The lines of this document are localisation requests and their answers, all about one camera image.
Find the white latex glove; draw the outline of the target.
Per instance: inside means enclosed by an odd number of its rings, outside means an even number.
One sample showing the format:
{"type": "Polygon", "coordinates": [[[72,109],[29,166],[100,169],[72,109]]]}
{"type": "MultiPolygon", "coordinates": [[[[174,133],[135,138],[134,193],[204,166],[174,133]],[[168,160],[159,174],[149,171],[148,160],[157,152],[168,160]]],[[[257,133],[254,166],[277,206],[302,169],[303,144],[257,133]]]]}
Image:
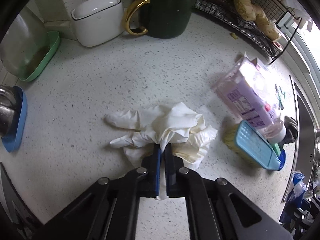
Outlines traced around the white latex glove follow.
{"type": "Polygon", "coordinates": [[[161,150],[171,144],[173,155],[180,157],[185,167],[195,170],[217,136],[217,129],[206,124],[203,114],[182,102],[110,113],[105,122],[130,131],[111,140],[109,146],[123,149],[134,167],[139,167],[142,159],[150,155],[152,144],[158,144],[161,150]]]}

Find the black green small box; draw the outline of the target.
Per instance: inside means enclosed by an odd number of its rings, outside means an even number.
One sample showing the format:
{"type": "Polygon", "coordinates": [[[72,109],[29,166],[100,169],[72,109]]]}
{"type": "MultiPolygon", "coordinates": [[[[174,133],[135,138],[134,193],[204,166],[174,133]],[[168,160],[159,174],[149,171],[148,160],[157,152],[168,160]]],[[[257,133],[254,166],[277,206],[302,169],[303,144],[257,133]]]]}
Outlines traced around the black green small box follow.
{"type": "Polygon", "coordinates": [[[281,154],[281,150],[280,150],[280,147],[277,143],[273,144],[273,143],[270,143],[270,146],[272,147],[272,149],[274,150],[275,154],[279,157],[280,154],[281,154]]]}

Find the blue round lid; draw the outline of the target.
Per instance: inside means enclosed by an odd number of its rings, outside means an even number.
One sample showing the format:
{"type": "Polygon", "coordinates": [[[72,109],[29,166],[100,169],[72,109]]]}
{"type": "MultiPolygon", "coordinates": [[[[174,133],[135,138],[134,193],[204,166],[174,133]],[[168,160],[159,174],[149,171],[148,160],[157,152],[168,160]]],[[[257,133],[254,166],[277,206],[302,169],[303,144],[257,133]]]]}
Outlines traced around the blue round lid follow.
{"type": "Polygon", "coordinates": [[[286,161],[286,153],[285,153],[284,149],[281,150],[280,156],[278,158],[280,160],[280,165],[279,165],[278,170],[280,171],[284,167],[284,164],[285,164],[285,161],[286,161]]]}

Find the blue tissue packet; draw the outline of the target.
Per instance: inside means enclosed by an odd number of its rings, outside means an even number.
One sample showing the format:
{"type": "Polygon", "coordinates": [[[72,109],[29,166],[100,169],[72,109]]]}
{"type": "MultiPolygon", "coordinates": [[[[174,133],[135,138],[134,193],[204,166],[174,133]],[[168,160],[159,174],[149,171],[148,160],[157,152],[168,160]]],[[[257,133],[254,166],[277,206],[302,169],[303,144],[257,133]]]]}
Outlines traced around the blue tissue packet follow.
{"type": "Polygon", "coordinates": [[[306,184],[303,181],[304,178],[304,174],[300,171],[293,173],[290,187],[291,191],[287,195],[285,206],[280,215],[280,223],[285,224],[291,222],[295,209],[301,207],[302,199],[306,192],[306,184]]]}

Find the blue scrub brush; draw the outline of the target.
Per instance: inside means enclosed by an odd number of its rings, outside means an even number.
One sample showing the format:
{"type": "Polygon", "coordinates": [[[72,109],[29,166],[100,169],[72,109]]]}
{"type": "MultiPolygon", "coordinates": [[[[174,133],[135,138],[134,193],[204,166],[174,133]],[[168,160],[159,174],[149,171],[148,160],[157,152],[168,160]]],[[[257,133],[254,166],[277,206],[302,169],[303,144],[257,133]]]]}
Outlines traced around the blue scrub brush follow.
{"type": "Polygon", "coordinates": [[[222,137],[227,147],[249,165],[270,171],[279,171],[281,161],[267,140],[247,121],[227,128],[222,137]]]}

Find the purple label plastic bottle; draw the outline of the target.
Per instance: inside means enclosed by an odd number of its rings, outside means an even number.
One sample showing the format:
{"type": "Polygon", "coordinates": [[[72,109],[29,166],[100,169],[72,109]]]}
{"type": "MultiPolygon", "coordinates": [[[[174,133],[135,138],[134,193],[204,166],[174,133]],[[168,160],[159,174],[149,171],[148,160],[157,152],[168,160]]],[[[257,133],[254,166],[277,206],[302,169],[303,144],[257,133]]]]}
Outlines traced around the purple label plastic bottle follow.
{"type": "Polygon", "coordinates": [[[214,85],[221,100],[270,143],[281,142],[286,134],[279,117],[278,100],[261,72],[246,55],[214,85]]]}

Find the dark scouring pad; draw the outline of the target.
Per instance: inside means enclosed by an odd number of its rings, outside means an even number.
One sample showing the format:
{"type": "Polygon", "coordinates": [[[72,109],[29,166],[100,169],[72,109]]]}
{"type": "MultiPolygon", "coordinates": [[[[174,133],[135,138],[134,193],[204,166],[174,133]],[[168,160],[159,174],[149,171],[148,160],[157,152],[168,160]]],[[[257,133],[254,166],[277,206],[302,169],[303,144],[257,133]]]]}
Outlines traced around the dark scouring pad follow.
{"type": "Polygon", "coordinates": [[[284,117],[284,126],[286,128],[286,134],[280,143],[284,145],[296,142],[299,132],[296,120],[286,115],[284,117]]]}

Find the stainless steel sink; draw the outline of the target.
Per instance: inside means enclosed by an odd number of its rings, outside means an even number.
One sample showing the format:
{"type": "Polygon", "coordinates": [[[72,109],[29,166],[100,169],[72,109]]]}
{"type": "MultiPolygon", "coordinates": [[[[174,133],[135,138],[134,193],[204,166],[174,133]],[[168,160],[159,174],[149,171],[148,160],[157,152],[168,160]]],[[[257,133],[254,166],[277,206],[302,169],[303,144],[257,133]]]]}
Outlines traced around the stainless steel sink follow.
{"type": "Polygon", "coordinates": [[[298,124],[298,137],[291,171],[300,171],[304,174],[304,183],[307,187],[311,184],[313,164],[317,152],[317,131],[319,124],[312,106],[299,88],[298,84],[290,78],[296,107],[296,121],[298,124]]]}

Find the black gas stove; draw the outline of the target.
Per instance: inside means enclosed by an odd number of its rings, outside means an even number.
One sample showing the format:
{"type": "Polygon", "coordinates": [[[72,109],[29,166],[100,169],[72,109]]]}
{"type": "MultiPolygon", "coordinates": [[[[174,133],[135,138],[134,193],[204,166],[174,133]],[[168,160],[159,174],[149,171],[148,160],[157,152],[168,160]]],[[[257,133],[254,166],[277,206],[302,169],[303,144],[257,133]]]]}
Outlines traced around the black gas stove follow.
{"type": "Polygon", "coordinates": [[[35,233],[43,227],[43,224],[20,197],[2,163],[1,183],[9,217],[15,230],[23,239],[33,239],[35,233]]]}

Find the white green medicine box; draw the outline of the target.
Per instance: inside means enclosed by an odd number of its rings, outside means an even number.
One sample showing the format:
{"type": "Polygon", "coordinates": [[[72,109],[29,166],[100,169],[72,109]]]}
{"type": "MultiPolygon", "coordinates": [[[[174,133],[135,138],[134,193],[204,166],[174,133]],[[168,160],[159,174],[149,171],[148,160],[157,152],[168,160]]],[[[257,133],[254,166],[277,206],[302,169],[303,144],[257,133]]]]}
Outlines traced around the white green medicine box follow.
{"type": "Polygon", "coordinates": [[[271,87],[271,92],[276,95],[281,120],[285,121],[285,116],[296,120],[296,105],[291,83],[291,72],[286,64],[282,60],[268,64],[264,58],[251,56],[248,58],[264,76],[268,87],[271,87]]]}

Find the steel teapot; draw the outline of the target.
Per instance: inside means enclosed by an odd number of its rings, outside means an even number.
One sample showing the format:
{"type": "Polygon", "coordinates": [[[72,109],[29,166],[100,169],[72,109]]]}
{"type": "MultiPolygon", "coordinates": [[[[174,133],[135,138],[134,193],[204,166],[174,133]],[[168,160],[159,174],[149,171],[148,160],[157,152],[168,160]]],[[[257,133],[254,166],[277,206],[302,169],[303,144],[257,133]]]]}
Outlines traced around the steel teapot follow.
{"type": "Polygon", "coordinates": [[[18,101],[12,87],[1,85],[1,137],[6,136],[14,122],[18,101]]]}

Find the white ceramic sugar jar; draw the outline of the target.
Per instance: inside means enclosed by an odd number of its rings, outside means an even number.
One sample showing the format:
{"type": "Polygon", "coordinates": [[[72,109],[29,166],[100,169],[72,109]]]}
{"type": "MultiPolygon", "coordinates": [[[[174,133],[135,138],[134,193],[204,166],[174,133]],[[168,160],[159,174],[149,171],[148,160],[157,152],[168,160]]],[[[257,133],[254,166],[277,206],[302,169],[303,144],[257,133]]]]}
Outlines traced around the white ceramic sugar jar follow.
{"type": "Polygon", "coordinates": [[[72,13],[77,40],[85,47],[94,47],[119,36],[124,8],[121,0],[87,0],[72,13]]]}

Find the ginger root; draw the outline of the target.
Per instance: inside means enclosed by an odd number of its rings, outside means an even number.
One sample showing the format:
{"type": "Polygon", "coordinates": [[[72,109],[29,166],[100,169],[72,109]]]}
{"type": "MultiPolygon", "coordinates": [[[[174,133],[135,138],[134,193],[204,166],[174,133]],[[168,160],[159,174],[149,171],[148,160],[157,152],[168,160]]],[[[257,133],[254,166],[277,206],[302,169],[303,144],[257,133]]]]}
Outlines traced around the ginger root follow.
{"type": "Polygon", "coordinates": [[[266,17],[264,10],[251,2],[251,0],[233,0],[237,13],[245,21],[253,21],[258,29],[265,34],[272,42],[280,39],[274,22],[266,17]]]}

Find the glass carafe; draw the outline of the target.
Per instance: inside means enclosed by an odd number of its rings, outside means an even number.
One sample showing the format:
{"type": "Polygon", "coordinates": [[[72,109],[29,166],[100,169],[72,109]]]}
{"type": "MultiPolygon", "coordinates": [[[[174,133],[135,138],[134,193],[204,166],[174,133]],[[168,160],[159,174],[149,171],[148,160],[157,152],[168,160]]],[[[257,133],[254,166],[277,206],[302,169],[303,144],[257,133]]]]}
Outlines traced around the glass carafe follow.
{"type": "Polygon", "coordinates": [[[49,36],[42,21],[24,7],[1,42],[1,61],[12,75],[24,80],[50,50],[49,36]]]}

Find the dark green gold-handled mug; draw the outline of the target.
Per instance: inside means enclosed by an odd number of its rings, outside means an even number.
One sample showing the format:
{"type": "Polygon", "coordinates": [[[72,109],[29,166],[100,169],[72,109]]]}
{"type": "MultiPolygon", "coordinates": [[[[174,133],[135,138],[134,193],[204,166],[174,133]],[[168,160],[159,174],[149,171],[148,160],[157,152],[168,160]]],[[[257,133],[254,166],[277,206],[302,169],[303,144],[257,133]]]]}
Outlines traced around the dark green gold-handled mug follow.
{"type": "Polygon", "coordinates": [[[122,25],[131,35],[175,38],[190,20],[196,0],[135,0],[124,13],[122,25]]]}

